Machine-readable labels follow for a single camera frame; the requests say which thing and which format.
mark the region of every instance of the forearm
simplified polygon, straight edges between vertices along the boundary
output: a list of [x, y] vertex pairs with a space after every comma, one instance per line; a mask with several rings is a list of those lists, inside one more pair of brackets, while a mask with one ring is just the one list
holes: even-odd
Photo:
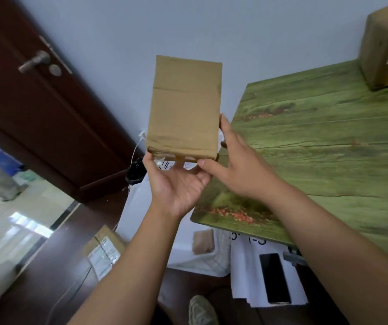
[[119, 261], [69, 324], [148, 324], [178, 226], [152, 203]]
[[388, 255], [278, 177], [263, 202], [351, 323], [388, 323]]

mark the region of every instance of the dark brown door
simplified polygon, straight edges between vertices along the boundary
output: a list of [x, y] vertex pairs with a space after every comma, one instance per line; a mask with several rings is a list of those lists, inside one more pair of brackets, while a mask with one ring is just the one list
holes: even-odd
[[[50, 62], [21, 73], [39, 50]], [[133, 151], [9, 0], [0, 0], [0, 148], [80, 201], [122, 188]]]

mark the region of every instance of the door handle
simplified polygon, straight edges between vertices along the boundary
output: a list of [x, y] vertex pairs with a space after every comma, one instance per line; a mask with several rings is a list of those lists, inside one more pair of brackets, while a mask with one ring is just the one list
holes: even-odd
[[31, 58], [30, 60], [27, 60], [25, 63], [19, 66], [18, 70], [22, 74], [25, 74], [35, 66], [39, 64], [49, 64], [50, 61], [51, 61], [51, 56], [49, 55], [49, 53], [43, 50], [39, 50], [36, 52], [33, 58]]

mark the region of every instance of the beige shoe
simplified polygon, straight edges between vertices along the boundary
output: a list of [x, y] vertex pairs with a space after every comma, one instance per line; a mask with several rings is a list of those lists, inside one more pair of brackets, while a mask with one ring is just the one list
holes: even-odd
[[218, 316], [210, 302], [201, 295], [190, 301], [189, 325], [219, 325]]

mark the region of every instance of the table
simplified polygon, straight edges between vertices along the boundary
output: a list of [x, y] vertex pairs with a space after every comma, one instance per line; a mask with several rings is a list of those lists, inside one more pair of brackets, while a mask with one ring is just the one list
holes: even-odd
[[[371, 92], [356, 60], [248, 84], [232, 126], [283, 179], [388, 253], [388, 88]], [[227, 165], [227, 150], [219, 154]], [[191, 220], [293, 245], [265, 206], [216, 178]]]

